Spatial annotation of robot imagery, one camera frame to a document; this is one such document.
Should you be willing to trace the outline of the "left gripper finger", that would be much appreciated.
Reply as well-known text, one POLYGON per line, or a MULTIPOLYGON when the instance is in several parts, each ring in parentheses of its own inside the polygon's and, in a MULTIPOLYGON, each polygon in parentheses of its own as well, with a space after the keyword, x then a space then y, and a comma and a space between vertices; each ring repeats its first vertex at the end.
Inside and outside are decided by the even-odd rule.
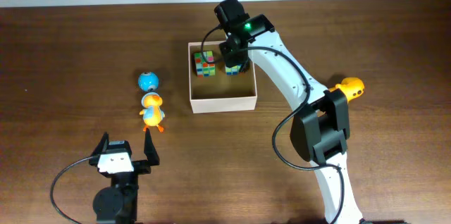
POLYGON ((109 145, 109 134, 107 132, 105 132, 102 135, 101 140, 98 143, 98 145, 94 148, 94 151, 92 152, 91 156, 101 155, 106 150, 108 145, 109 145))
POLYGON ((144 154, 146 155, 150 166, 158 166, 160 164, 160 158, 152 141, 149 128, 145 129, 144 154))

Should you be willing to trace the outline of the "yellow duck toy blue jacket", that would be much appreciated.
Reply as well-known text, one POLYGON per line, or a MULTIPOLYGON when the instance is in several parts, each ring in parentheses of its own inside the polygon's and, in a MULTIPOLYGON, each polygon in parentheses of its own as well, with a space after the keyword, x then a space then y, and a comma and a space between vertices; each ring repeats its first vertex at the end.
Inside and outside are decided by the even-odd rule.
POLYGON ((140 115, 144 121, 143 131, 150 127, 157 127, 159 132, 163 132, 164 128, 160 126, 161 121, 165 118, 165 113, 161 110, 163 99, 156 92, 149 92, 142 97, 141 104, 144 109, 140 111, 140 115))

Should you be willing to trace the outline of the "rubik cube pastel colours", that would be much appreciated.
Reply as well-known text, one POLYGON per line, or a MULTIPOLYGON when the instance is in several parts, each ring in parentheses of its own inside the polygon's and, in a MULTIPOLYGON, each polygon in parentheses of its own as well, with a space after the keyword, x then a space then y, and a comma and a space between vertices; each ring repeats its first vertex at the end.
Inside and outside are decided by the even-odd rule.
POLYGON ((246 70, 245 64, 232 66, 232 67, 225 66, 226 75, 239 75, 241 73, 244 73, 245 70, 246 70))

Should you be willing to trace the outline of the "rubik cube green orange top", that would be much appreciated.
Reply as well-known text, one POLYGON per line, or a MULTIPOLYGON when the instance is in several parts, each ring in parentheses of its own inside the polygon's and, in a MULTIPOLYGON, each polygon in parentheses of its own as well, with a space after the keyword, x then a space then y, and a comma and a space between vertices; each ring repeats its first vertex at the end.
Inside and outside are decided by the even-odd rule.
POLYGON ((213 51, 204 51, 202 54, 200 52, 194 53, 193 59, 197 77, 212 77, 216 75, 213 51))

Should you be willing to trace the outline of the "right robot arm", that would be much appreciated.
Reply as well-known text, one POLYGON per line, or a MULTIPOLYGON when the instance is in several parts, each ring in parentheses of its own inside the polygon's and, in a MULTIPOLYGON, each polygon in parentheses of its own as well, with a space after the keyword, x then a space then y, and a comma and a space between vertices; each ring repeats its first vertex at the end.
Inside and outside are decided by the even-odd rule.
POLYGON ((222 1, 214 9, 219 28, 226 34, 220 50, 226 66, 252 62, 272 80, 292 112, 275 128, 291 122, 290 141, 310 165, 318 181, 328 223, 363 223, 347 171, 350 138, 349 102, 364 93, 364 83, 346 77, 334 87, 315 80, 285 47, 269 19, 250 17, 238 0, 222 1))

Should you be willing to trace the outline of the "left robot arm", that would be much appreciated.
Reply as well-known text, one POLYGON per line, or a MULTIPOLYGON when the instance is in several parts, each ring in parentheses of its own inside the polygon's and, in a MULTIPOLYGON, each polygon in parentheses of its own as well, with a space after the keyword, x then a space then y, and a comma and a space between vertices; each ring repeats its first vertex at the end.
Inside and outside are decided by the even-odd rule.
POLYGON ((104 133, 91 154, 89 164, 98 173, 111 180, 111 185, 101 189, 94 197, 92 208, 97 223, 131 224, 137 221, 138 177, 151 173, 151 167, 160 164, 150 130, 144 134, 146 159, 132 160, 128 141, 110 141, 104 133))

